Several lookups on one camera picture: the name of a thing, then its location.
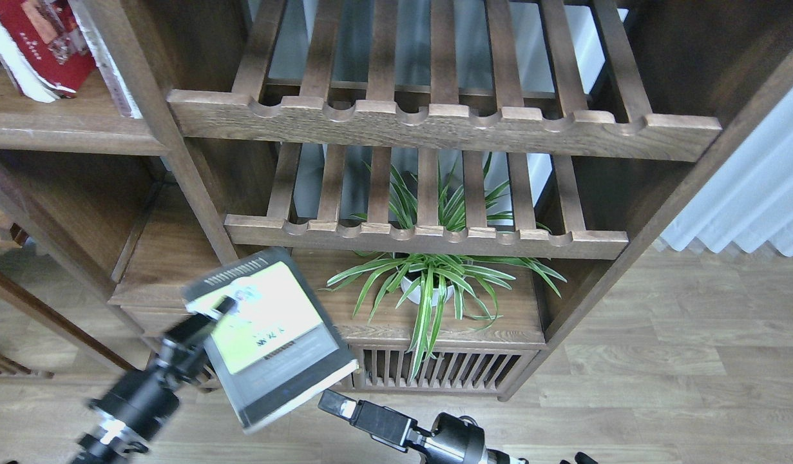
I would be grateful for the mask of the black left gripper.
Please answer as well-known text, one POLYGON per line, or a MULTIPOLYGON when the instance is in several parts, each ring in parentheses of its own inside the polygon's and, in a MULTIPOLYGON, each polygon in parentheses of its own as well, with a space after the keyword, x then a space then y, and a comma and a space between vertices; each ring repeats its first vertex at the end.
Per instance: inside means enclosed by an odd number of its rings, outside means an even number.
POLYGON ((223 296, 203 314, 190 315, 162 335, 157 358, 145 370, 132 370, 89 408, 104 418, 102 428, 117 428, 124 441, 151 441, 179 406, 176 391, 195 382, 207 353, 203 343, 237 300, 223 296))

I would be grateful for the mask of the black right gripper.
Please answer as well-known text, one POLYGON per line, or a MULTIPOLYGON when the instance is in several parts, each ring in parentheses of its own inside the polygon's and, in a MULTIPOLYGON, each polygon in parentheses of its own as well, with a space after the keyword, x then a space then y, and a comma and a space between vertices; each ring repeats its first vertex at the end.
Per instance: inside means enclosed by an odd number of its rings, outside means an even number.
POLYGON ((422 463, 486 463, 484 429, 473 418, 440 413, 426 430, 417 420, 394 409, 366 400, 355 400, 331 389, 319 399, 320 411, 361 429, 370 437, 400 452, 409 449, 421 455, 422 463))

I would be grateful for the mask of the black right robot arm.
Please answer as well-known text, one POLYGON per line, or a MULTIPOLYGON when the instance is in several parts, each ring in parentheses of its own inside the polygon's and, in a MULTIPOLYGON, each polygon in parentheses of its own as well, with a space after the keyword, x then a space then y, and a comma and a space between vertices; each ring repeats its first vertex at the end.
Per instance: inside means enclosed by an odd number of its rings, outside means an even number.
POLYGON ((508 453, 485 445, 484 429, 468 415, 440 413, 432 430, 420 428, 417 420, 390 407, 355 400, 331 389, 323 391, 319 409, 345 420, 391 449, 421 455, 423 463, 526 463, 508 453))

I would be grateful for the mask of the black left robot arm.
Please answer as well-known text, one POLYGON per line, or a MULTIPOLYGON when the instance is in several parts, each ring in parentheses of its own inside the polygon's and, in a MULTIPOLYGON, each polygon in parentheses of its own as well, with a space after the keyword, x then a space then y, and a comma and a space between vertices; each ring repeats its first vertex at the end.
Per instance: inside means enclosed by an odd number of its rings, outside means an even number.
POLYGON ((190 315, 164 333, 157 358, 145 370, 126 373, 102 398, 89 402, 101 418, 98 427, 79 440, 74 463, 126 463, 131 453, 148 452, 151 441, 180 405, 176 391, 196 382, 208 361, 204 341, 220 317, 237 308, 225 296, 213 314, 190 315))

